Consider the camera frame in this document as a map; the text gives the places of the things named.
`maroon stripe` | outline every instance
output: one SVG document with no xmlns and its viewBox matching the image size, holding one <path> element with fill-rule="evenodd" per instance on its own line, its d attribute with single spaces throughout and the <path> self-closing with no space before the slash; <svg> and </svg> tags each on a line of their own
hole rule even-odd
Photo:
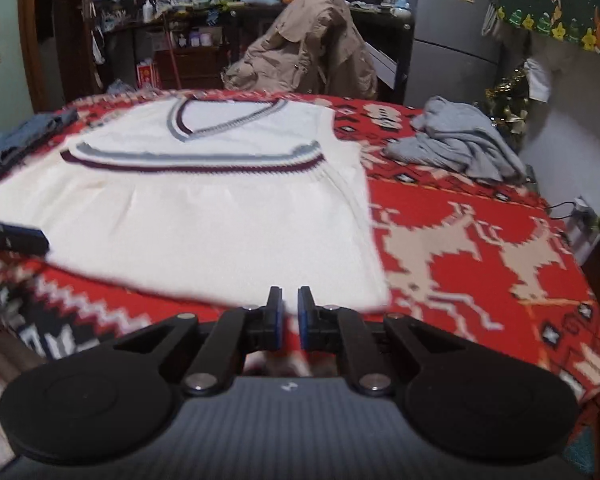
<svg viewBox="0 0 600 480">
<path fill-rule="evenodd" d="M 200 101 L 203 103 L 225 103 L 226 101 L 220 100 L 220 99 L 198 99 L 195 96 L 189 97 L 186 101 L 184 101 L 179 107 L 178 107 L 178 111 L 176 112 L 176 124 L 179 127 L 179 129 L 184 132 L 185 134 L 192 136 L 195 135 L 196 132 L 192 132 L 191 130 L 189 130 L 184 123 L 184 120 L 182 119 L 182 116 L 184 114 L 184 108 L 190 104 L 190 102 L 192 101 Z M 241 103 L 269 103 L 270 107 L 269 108 L 273 108 L 276 104 L 278 104 L 278 102 L 280 101 L 280 98 L 274 99 L 273 101 L 244 101 L 241 100 Z M 268 110 L 268 108 L 263 108 L 262 110 L 258 110 L 257 112 L 254 112 L 252 114 L 249 114 L 247 116 L 238 118 L 237 121 L 240 122 L 248 122 L 250 121 L 254 116 L 257 116 L 261 113 L 263 113 L 263 111 Z M 212 128 L 219 128 L 222 127 L 222 124 L 216 124 L 216 126 L 213 126 Z"/>
<path fill-rule="evenodd" d="M 127 173 L 295 173 L 312 170 L 324 161 L 324 156 L 320 154 L 311 160 L 292 166 L 214 166 L 212 168 L 208 166 L 117 166 L 83 160 L 72 155 L 68 150 L 61 152 L 60 155 L 65 162 L 70 164 L 80 164 L 94 170 L 125 171 Z"/>
</svg>

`gray clothing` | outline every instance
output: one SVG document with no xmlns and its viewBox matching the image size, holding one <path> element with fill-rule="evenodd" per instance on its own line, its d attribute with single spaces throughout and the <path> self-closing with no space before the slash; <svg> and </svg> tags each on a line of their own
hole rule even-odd
<svg viewBox="0 0 600 480">
<path fill-rule="evenodd" d="M 525 179 L 524 164 L 478 108 L 433 97 L 411 125 L 416 136 L 389 144 L 387 157 L 480 180 L 520 184 Z"/>
</svg>

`striped trim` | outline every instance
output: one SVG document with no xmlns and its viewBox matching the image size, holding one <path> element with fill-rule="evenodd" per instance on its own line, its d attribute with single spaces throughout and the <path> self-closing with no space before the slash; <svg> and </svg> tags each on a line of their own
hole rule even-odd
<svg viewBox="0 0 600 480">
<path fill-rule="evenodd" d="M 287 101 L 282 99 L 275 99 L 273 101 L 240 101 L 240 102 L 248 102 L 248 103 L 256 103 L 256 104 L 269 104 L 269 107 L 263 108 L 256 112 L 253 112 L 244 117 L 238 117 L 237 119 L 227 121 L 225 123 L 216 124 L 215 126 L 210 126 L 208 128 L 199 128 L 197 130 L 190 130 L 187 128 L 184 120 L 182 118 L 184 114 L 185 108 L 191 104 L 191 102 L 202 102 L 202 103 L 231 103 L 232 101 L 222 101 L 222 100 L 199 100 L 195 96 L 192 96 L 180 104 L 176 104 L 174 108 L 174 113 L 171 114 L 171 121 L 173 121 L 173 129 L 172 133 L 181 140 L 193 140 L 198 139 L 200 137 L 208 137 L 215 134 L 221 134 L 233 128 L 237 128 L 238 126 L 242 126 L 243 124 L 250 123 L 251 121 L 257 121 L 262 117 L 266 117 L 272 113 L 275 113 L 280 110 L 280 108 L 284 107 Z"/>
<path fill-rule="evenodd" d="M 91 147 L 86 142 L 80 142 L 69 148 L 74 156 L 83 160 L 110 162 L 117 164 L 142 164 L 147 166 L 282 166 L 284 164 L 301 164 L 315 158 L 321 151 L 320 143 L 314 140 L 311 144 L 296 147 L 283 155 L 232 155 L 196 153 L 126 153 L 103 152 Z"/>
<path fill-rule="evenodd" d="M 126 173 L 297 173 L 316 168 L 324 161 L 324 155 L 318 154 L 311 160 L 299 164 L 286 164 L 279 166 L 118 166 L 116 164 L 103 164 L 92 160 L 83 160 L 65 150 L 61 152 L 62 160 L 69 164 L 80 164 L 95 170 L 119 171 Z"/>
</svg>

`white sweater vest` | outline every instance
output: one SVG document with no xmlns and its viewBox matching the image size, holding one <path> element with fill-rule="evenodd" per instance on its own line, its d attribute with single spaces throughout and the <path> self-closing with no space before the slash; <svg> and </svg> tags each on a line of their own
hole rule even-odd
<svg viewBox="0 0 600 480">
<path fill-rule="evenodd" d="M 290 312 L 377 310 L 389 297 L 355 142 L 333 111 L 287 102 L 167 98 L 69 137 L 0 183 L 0 221 L 35 226 L 48 261 L 175 298 Z"/>
</svg>

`bed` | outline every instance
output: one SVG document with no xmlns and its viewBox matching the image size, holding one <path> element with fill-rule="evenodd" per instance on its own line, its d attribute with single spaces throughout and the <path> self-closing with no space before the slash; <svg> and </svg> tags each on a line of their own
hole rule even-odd
<svg viewBox="0 0 600 480">
<path fill-rule="evenodd" d="M 216 100 L 264 98 L 195 92 Z M 73 103 L 78 122 L 22 163 L 43 156 L 65 136 L 97 128 L 167 93 L 172 92 L 78 100 Z M 279 96 L 334 108 L 337 136 L 362 145 L 375 240 L 392 290 L 390 310 L 550 370 L 581 403 L 579 424 L 592 421 L 600 409 L 600 309 L 543 199 L 526 187 L 485 186 L 384 158 L 386 143 L 413 135 L 410 119 L 418 110 L 330 96 Z M 141 294 L 40 260 L 0 254 L 0 329 L 47 359 L 182 312 L 207 321 L 217 319 L 222 308 Z M 315 362 L 300 351 L 297 331 L 289 320 L 281 355 L 293 356 L 296 373 L 311 373 Z"/>
</svg>

